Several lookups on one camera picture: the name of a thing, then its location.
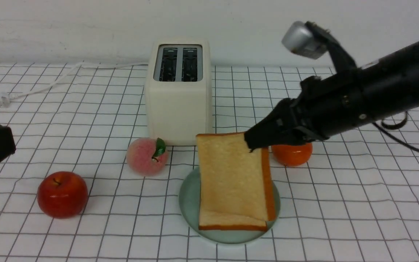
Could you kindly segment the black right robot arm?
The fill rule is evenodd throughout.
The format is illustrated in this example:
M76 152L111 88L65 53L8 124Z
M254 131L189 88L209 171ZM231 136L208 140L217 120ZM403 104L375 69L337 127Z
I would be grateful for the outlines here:
M302 80L297 98L282 99L244 133L251 150L324 141L419 107L419 41L363 67L314 22L294 22L282 44L311 59L328 52L336 73Z

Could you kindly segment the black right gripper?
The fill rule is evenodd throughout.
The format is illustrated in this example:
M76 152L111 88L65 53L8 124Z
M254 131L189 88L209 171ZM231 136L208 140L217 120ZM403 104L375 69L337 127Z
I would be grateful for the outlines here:
M326 140L364 124L364 97L353 75L301 81L297 98L281 100L243 138L253 152L278 143Z

